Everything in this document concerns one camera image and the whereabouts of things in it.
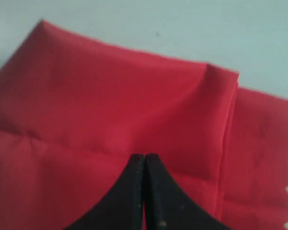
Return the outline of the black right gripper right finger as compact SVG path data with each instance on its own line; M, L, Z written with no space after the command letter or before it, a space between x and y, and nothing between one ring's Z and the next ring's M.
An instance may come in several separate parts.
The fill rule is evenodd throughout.
M148 230L229 230L193 202L157 154L144 163L144 211Z

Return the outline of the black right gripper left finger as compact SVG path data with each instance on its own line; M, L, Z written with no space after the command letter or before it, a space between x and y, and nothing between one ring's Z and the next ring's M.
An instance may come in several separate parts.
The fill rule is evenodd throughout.
M141 230L143 223L144 155L133 154L103 196L67 230Z

